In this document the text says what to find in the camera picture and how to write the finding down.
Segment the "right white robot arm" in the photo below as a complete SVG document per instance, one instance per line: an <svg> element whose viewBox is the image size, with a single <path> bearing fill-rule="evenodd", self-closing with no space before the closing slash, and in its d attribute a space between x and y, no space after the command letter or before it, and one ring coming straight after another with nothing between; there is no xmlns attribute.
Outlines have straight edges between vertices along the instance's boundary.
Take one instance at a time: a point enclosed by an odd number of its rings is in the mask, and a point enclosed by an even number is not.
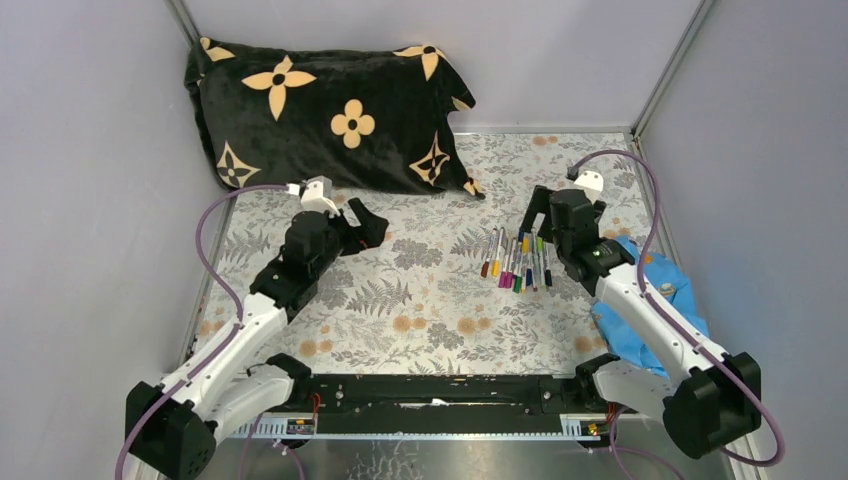
<svg viewBox="0 0 848 480"><path fill-rule="evenodd" d="M666 374L658 376L617 354L601 355L575 369L577 405L589 412L608 403L627 406L661 422L678 449L693 459L759 429L758 363L747 353L727 353L692 326L648 282L635 256L600 236L604 208L581 189L538 185L520 230L528 232L541 216L541 239L552 245L567 276L611 307Z"/></svg>

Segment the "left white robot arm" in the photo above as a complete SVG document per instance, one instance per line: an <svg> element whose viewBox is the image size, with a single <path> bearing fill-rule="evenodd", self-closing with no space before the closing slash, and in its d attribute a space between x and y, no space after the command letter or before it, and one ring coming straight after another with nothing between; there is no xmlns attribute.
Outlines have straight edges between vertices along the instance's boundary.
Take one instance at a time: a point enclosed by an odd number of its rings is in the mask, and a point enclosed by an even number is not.
<svg viewBox="0 0 848 480"><path fill-rule="evenodd" d="M348 205L357 225L328 209L297 213L277 256L236 301L235 317L158 385L139 382L129 392L116 478L133 455L169 479L195 479L221 441L250 419L273 406L296 411L307 404L308 381L279 367L263 366L250 380L233 379L314 298L320 277L337 258L383 243L388 220L357 198Z"/></svg>

